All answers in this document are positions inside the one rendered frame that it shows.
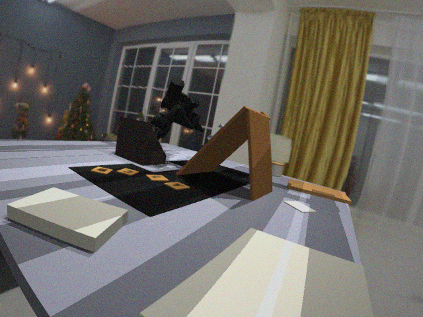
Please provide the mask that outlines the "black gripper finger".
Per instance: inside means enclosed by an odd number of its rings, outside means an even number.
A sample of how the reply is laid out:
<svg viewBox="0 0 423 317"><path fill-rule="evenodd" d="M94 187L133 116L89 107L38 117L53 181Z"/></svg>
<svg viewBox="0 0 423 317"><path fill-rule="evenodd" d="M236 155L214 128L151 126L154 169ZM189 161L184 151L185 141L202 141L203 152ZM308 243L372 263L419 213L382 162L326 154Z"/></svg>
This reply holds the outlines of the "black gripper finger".
<svg viewBox="0 0 423 317"><path fill-rule="evenodd" d="M186 128L193 129L193 125L188 121L188 118L186 117L185 110L181 110L173 119L173 122L182 125Z"/></svg>
<svg viewBox="0 0 423 317"><path fill-rule="evenodd" d="M199 119L200 119L200 117L199 116L196 116L195 119L192 121L191 124L193 125L193 129L196 129L198 131L203 132L204 130L203 130L201 124L199 123Z"/></svg>

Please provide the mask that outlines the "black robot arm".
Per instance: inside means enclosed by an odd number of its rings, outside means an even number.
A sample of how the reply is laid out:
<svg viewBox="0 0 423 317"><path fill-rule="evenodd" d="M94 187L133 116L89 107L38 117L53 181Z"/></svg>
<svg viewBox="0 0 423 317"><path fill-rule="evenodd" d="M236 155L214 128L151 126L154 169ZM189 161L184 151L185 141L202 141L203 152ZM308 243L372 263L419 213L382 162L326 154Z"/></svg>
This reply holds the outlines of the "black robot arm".
<svg viewBox="0 0 423 317"><path fill-rule="evenodd" d="M187 97L186 94L182 92L185 84L181 79L172 79L168 87L167 94L161 102L161 108L169 109L169 106L174 101L179 101L181 107L190 110L189 115L193 112L194 108L199 106L199 101L194 97ZM156 114L153 119L149 122L151 127L154 130L155 135L158 140L164 138L171 128L172 121L167 118L167 113L165 111L159 112ZM155 126L154 126L155 125ZM158 129L159 128L159 129ZM161 129L161 130L160 130Z"/></svg>

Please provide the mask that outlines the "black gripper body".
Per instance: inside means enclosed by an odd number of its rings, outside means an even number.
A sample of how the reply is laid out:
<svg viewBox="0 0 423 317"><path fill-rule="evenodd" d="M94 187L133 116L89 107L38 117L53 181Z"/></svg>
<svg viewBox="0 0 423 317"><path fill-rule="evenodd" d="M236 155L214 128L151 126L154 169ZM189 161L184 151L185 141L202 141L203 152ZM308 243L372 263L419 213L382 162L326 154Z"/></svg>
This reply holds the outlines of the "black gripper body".
<svg viewBox="0 0 423 317"><path fill-rule="evenodd" d="M197 113L192 112L189 115L190 110L187 110L184 107L181 107L179 105L179 101L174 101L170 106L169 106L169 113L167 114L167 118L170 121L173 121L173 118L176 117L176 115L181 111L181 110L185 110L186 111L186 117L188 118L188 121L190 123L192 123L192 121L195 119L196 116L199 116ZM200 116L199 116L200 117Z"/></svg>

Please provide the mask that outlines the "orange flat rectangular board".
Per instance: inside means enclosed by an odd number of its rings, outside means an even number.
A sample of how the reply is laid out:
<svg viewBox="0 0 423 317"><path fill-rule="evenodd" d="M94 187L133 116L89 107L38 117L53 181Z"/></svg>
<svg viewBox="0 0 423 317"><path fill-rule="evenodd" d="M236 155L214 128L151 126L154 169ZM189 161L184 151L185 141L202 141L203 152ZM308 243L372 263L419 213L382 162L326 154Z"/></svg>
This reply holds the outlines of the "orange flat rectangular board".
<svg viewBox="0 0 423 317"><path fill-rule="evenodd" d="M296 190L310 195L315 195L318 197L323 197L326 199L331 199L333 201L335 200L342 203L347 203L349 205L351 205L352 202L344 192L325 188L322 186L316 186L314 184L301 182L299 180L289 179L288 189Z"/></svg>

